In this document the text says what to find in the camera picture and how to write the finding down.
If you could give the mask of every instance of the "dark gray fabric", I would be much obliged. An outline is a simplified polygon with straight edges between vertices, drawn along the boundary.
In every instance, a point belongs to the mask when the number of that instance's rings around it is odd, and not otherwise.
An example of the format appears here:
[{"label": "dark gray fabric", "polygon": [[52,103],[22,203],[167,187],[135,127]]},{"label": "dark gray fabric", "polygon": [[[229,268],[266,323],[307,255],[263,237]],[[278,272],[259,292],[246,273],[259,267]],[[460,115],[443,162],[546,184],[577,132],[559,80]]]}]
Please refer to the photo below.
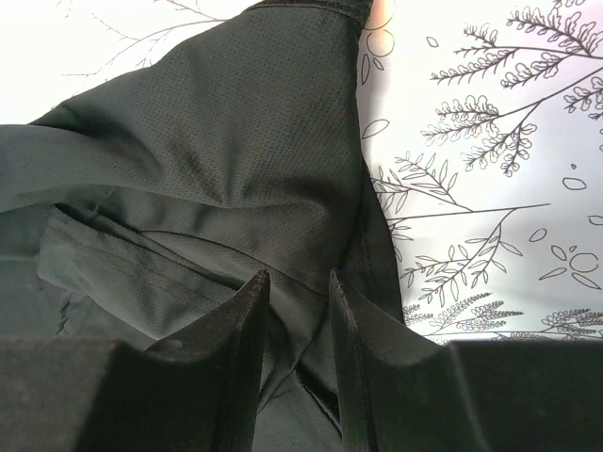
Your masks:
[{"label": "dark gray fabric", "polygon": [[[257,450],[338,450],[330,270],[342,267],[401,320],[358,130],[357,41],[370,2],[284,3],[248,10],[30,125],[0,127],[0,328],[39,303],[52,312],[39,333],[146,347],[266,268]],[[55,292],[40,295],[41,282]],[[22,323],[44,323],[32,317]]]}]

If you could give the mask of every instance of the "white surface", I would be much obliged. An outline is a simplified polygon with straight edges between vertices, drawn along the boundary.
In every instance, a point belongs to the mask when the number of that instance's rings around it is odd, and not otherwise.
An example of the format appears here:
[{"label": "white surface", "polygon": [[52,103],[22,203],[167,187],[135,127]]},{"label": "white surface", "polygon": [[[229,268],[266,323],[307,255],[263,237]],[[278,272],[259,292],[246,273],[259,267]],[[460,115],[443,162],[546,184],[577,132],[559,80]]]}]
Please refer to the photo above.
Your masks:
[{"label": "white surface", "polygon": [[[205,15],[228,19],[255,3],[4,2],[0,3],[0,123],[33,121],[77,92],[148,66],[178,42],[214,26],[205,23]],[[187,9],[177,10],[174,2]],[[516,24],[506,25],[515,3],[381,0],[361,39],[358,99],[363,149],[372,177],[385,180],[375,185],[376,190],[395,192],[381,196],[402,261],[400,289],[406,319],[440,343],[530,334],[603,338],[603,148],[599,148],[603,121],[588,117],[603,109],[603,94],[589,97],[593,102],[588,111],[578,108],[571,115],[563,98],[575,87],[598,89],[592,82],[598,83],[595,76],[603,79],[603,44],[590,55],[560,53],[567,51],[559,45],[565,37],[548,41],[553,31],[539,36],[542,27],[528,34],[526,27],[516,30]],[[596,21],[592,33],[603,31],[603,1],[558,3],[561,26],[579,11],[578,31],[590,21]],[[520,7],[524,5],[539,7],[547,15],[553,2],[530,0]],[[470,83],[465,79],[437,85],[430,80],[432,73],[467,65],[484,54],[478,51],[465,59],[454,54],[481,45],[464,36],[468,24],[478,29],[490,24],[490,30],[498,30],[498,46],[546,48],[552,55],[569,58],[560,63],[554,77],[541,76],[524,87],[505,89],[500,81],[506,73],[521,69],[518,63],[529,66],[542,52],[520,50],[497,74],[489,72],[482,78],[479,73]],[[576,83],[589,73],[584,82]],[[558,95],[536,105],[556,91]],[[518,159],[521,166],[513,177],[500,168],[510,151],[496,163],[488,160],[484,169],[476,163],[473,170],[465,170],[463,154],[481,145],[484,136],[428,146],[421,133],[430,124],[437,126],[435,109],[443,102],[453,106],[459,99],[464,105],[468,98],[471,106],[481,96],[499,114],[518,110],[494,121],[500,134],[511,132],[530,112],[524,125],[537,127],[522,137],[531,143],[530,158]],[[415,178],[421,170],[411,164],[417,161],[422,168],[432,162],[435,180],[427,174]],[[440,176],[445,176],[441,183]],[[477,241],[484,238],[486,243],[492,238],[490,245]],[[419,265],[425,273],[433,268],[433,273],[426,277]],[[426,281],[429,278],[441,280]],[[442,289],[433,292],[429,301],[429,291],[439,286]],[[482,294],[491,295],[480,298]]]}]

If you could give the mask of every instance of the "black cloth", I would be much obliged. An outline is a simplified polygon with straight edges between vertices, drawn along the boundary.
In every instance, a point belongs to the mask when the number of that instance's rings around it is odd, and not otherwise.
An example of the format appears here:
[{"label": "black cloth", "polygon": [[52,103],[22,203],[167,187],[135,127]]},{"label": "black cloth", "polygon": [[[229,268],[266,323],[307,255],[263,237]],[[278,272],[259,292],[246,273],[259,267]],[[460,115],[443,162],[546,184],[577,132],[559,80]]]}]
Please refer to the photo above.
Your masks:
[{"label": "black cloth", "polygon": [[330,270],[402,319],[360,148],[369,7],[263,2],[151,68],[1,126],[0,332],[144,348],[265,268],[253,448],[341,450]]}]

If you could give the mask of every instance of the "perforated fabric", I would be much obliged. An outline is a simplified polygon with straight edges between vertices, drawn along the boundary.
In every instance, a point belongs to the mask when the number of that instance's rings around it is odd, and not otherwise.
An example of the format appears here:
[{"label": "perforated fabric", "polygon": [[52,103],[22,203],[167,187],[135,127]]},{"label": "perforated fabric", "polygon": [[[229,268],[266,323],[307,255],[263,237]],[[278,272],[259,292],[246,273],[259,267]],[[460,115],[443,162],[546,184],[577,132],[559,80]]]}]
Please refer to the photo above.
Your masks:
[{"label": "perforated fabric", "polygon": [[58,333],[140,347],[269,271],[262,451],[341,449],[325,330],[333,267],[401,320],[356,110],[370,2],[330,2],[352,15],[321,3],[253,8],[149,69],[0,128],[0,237],[27,224],[0,239],[4,261],[24,263],[12,284],[0,274],[0,297],[52,286]]}]

